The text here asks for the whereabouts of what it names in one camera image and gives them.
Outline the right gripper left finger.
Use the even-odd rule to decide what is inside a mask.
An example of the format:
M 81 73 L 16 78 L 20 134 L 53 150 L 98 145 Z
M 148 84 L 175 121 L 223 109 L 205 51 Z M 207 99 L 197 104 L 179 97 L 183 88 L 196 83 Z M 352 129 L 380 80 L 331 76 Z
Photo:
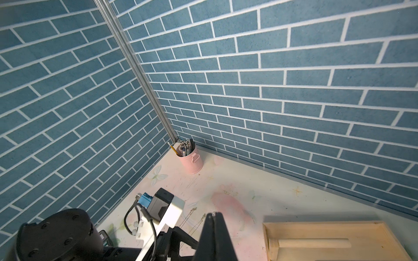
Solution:
M 199 244 L 193 257 L 193 261 L 214 261 L 216 257 L 214 216 L 206 215 L 202 228 Z

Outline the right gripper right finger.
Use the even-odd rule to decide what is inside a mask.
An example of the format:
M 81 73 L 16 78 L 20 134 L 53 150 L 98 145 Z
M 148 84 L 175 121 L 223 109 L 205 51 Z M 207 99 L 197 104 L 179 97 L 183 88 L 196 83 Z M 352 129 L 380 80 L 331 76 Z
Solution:
M 238 261 L 223 214 L 216 212 L 213 223 L 215 260 Z

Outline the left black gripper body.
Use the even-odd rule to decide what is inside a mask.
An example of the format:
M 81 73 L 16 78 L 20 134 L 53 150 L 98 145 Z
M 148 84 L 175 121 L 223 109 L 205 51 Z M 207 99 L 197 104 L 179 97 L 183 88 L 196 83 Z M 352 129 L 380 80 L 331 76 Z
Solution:
M 192 250 L 196 250 L 198 247 L 198 241 L 179 227 L 169 228 L 167 232 L 160 232 L 157 237 L 157 247 L 153 260 L 166 261 L 170 258 L 171 261 L 191 261 L 193 255 L 180 255 L 181 243 L 190 246 Z

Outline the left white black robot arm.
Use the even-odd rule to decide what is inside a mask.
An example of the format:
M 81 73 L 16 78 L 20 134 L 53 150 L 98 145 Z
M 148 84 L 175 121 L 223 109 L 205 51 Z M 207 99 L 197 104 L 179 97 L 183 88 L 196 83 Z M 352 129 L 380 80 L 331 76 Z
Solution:
M 135 261 L 141 249 L 113 245 L 82 209 L 67 209 L 40 223 L 21 225 L 6 261 Z

